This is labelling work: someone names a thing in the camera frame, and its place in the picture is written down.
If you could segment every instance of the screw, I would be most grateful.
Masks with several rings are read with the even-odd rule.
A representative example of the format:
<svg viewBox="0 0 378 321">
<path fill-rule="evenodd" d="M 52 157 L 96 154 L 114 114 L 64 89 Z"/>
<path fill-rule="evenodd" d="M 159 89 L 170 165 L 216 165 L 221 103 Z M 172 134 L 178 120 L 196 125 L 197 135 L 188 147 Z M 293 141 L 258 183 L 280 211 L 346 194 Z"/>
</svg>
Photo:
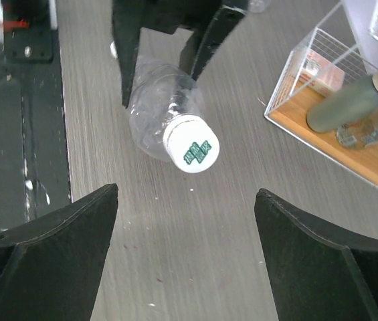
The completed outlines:
<svg viewBox="0 0 378 321">
<path fill-rule="evenodd" d="M 25 47 L 23 54 L 28 58 L 31 57 L 31 47 L 27 46 Z"/>
</svg>

